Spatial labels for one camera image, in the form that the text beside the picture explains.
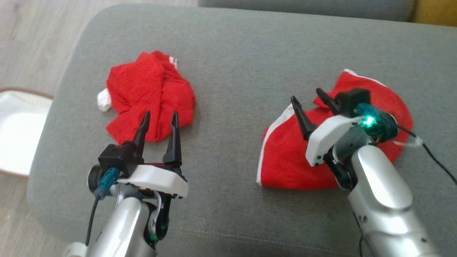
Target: teal connector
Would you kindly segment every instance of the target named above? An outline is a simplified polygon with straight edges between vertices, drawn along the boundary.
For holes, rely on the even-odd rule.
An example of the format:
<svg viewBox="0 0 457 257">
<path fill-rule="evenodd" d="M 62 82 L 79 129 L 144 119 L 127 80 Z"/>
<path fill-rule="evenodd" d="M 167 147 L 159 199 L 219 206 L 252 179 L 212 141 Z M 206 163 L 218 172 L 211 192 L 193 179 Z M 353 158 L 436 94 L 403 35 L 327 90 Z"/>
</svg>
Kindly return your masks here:
<svg viewBox="0 0 457 257">
<path fill-rule="evenodd" d="M 110 187 L 116 183 L 119 179 L 119 170 L 116 168 L 110 168 L 103 178 L 98 182 L 98 187 L 94 192 L 94 195 L 100 196 L 100 200 L 103 200 L 110 192 Z"/>
</svg>

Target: white stripe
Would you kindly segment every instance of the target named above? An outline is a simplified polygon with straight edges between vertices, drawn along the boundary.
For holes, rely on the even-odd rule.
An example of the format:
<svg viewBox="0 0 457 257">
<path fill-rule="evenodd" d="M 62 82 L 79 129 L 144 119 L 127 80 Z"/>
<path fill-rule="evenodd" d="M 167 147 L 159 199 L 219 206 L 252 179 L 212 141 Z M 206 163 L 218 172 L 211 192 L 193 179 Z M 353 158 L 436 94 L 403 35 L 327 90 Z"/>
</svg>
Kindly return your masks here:
<svg viewBox="0 0 457 257">
<path fill-rule="evenodd" d="M 356 76 L 356 77 L 368 79 L 368 80 L 374 81 L 374 82 L 376 82 L 376 83 L 378 83 L 378 84 L 380 84 L 380 85 L 383 85 L 383 86 L 387 87 L 386 85 L 384 85 L 383 83 L 381 83 L 381 82 L 379 82 L 379 81 L 377 81 L 377 80 L 374 80 L 374 79 L 371 79 L 371 78 L 367 78 L 367 77 L 364 77 L 364 76 L 360 76 L 360 75 L 358 75 L 357 73 L 355 73 L 354 71 L 352 71 L 352 70 L 350 70 L 350 69 L 344 69 L 344 71 L 345 71 L 345 72 L 348 72 L 349 74 L 352 74 L 352 75 L 354 75 L 354 76 Z"/>
<path fill-rule="evenodd" d="M 281 116 L 279 116 L 279 118 L 277 120 L 275 120 L 275 122 L 273 122 L 273 124 L 266 131 L 265 138 L 263 139 L 263 143 L 262 143 L 262 149 L 260 150 L 259 166 L 257 168 L 257 180 L 256 180 L 256 182 L 257 182 L 257 184 L 259 184 L 259 186 L 262 185 L 262 181 L 260 180 L 260 174 L 262 173 L 262 162 L 263 162 L 263 154 L 264 154 L 264 150 L 265 150 L 265 144 L 268 141 L 268 138 L 270 137 L 271 133 L 273 133 L 273 131 L 275 131 L 275 129 L 277 127 L 281 126 L 284 122 L 286 122 L 288 119 L 290 119 L 290 117 L 292 117 L 294 115 L 295 115 L 295 113 L 293 111 L 292 104 L 290 104 L 282 112 Z"/>
</svg>

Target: red garment with white trim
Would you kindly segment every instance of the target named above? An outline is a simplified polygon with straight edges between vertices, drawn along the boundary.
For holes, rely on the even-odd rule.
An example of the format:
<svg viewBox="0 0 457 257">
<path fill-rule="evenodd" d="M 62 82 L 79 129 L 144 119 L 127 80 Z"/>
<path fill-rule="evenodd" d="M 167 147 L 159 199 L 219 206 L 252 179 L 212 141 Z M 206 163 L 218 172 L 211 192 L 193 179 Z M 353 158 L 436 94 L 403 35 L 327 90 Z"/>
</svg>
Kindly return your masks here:
<svg viewBox="0 0 457 257">
<path fill-rule="evenodd" d="M 132 63 L 112 67 L 106 87 L 119 114 L 106 129 L 119 144 L 132 140 L 148 110 L 151 119 L 146 141 L 158 142 L 171 135 L 175 110 L 180 127 L 193 121 L 194 92 L 176 70 L 175 59 L 167 54 L 143 52 Z"/>
<path fill-rule="evenodd" d="M 359 76 L 346 69 L 329 95 L 335 97 L 340 92 L 350 91 L 356 87 L 369 90 L 372 105 L 392 114 L 400 126 L 412 129 L 413 121 L 406 105 L 395 92 L 377 80 Z M 318 107 L 306 112 L 313 123 L 320 125 L 325 119 L 333 116 L 318 97 L 313 103 Z M 407 139 L 408 135 L 399 131 L 393 140 L 404 143 Z M 398 158 L 403 149 L 402 146 L 394 144 L 393 140 L 378 145 L 391 162 Z M 302 190 L 337 187 L 338 184 L 328 166 L 309 165 L 305 158 L 307 145 L 292 105 L 289 105 L 265 131 L 257 170 L 257 183 L 264 187 Z"/>
</svg>

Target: gray cushion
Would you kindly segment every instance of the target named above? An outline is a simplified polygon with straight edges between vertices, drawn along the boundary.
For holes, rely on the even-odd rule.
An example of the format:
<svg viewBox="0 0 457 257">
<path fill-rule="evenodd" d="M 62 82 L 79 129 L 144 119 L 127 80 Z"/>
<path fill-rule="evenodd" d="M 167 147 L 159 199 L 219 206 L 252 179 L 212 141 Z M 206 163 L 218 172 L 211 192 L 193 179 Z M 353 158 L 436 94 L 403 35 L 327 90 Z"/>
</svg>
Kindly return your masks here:
<svg viewBox="0 0 457 257">
<path fill-rule="evenodd" d="M 408 21 L 414 0 L 198 0 L 199 6 Z"/>
<path fill-rule="evenodd" d="M 382 81 L 409 107 L 414 130 L 449 167 L 457 166 L 457 29 L 390 21 L 213 8 L 119 5 L 84 31 L 37 149 L 30 206 L 50 232 L 84 241 L 94 197 L 88 170 L 113 143 L 116 117 L 96 95 L 112 66 L 142 51 L 178 58 L 195 90 L 192 126 L 181 131 L 189 196 L 171 206 L 163 256 L 355 256 L 359 231 L 338 189 L 289 191 L 255 183 L 262 136 L 296 95 L 311 106 L 343 68 Z M 148 143 L 159 161 L 167 140 Z M 422 149 L 395 163 L 437 245 L 457 245 L 456 188 Z M 99 204 L 93 233 L 114 199 Z"/>
</svg>

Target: white fabric liner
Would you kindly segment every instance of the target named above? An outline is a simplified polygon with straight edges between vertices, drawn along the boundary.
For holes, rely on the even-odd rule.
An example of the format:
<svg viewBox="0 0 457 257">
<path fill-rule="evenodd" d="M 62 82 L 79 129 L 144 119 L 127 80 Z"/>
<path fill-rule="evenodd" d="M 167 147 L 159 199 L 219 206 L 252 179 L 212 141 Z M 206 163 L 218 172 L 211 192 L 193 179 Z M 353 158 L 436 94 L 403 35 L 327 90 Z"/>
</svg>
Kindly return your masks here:
<svg viewBox="0 0 457 257">
<path fill-rule="evenodd" d="M 28 176 L 52 100 L 0 92 L 0 170 Z"/>
</svg>

